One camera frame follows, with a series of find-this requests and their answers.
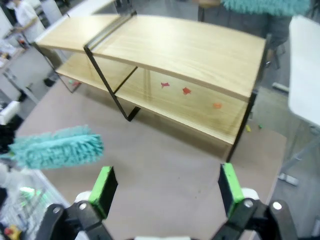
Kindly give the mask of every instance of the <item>white table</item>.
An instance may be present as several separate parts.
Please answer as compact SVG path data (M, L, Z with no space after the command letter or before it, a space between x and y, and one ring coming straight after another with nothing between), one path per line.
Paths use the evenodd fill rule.
M39 102L36 96L22 83L20 82L15 74L12 73L10 70L10 66L14 63L16 59L18 59L25 50L23 48L18 48L16 52L11 56L11 59L7 61L1 68L0 68L0 75L4 75L5 78L18 90L23 90L25 94L30 98L35 104Z
M54 24L48 27L44 33L42 33L35 39L35 41L40 41L43 37L45 37L48 33L50 33L68 17L82 17L93 15L94 13L98 12L100 9L108 6L114 1L115 0L84 0L83 2L76 5L74 8L70 9L65 15L62 16L62 18L60 18L58 21L56 21Z
M303 16L294 17L290 24L290 47L289 109L298 118L320 128L320 24ZM279 178L296 186L298 180L283 172L319 143L320 136L295 153L283 165Z

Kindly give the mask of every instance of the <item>wooden shelf top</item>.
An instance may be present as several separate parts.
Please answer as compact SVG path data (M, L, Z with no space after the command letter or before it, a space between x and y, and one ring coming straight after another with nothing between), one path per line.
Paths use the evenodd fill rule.
M235 142L247 107L239 99L142 68L116 96L227 145Z
M248 101L265 42L213 24L138 15L92 52Z
M36 43L40 47L84 53L84 46L119 15L70 17Z
M118 88L135 68L134 66L105 58L95 57L95 60L113 91ZM73 54L56 72L108 92L88 56L84 53Z

